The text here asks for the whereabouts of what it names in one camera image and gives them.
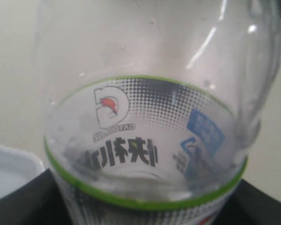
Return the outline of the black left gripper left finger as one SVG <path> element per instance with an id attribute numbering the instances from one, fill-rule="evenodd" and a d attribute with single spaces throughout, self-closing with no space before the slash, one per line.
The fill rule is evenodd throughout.
<path id="1" fill-rule="evenodd" d="M 52 173 L 47 169 L 0 199 L 0 225 L 70 225 L 72 223 Z"/>

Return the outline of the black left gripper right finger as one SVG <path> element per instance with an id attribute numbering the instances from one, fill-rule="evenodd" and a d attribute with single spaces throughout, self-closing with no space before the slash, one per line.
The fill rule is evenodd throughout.
<path id="1" fill-rule="evenodd" d="M 214 225 L 281 225 L 281 202 L 242 180 Z"/>

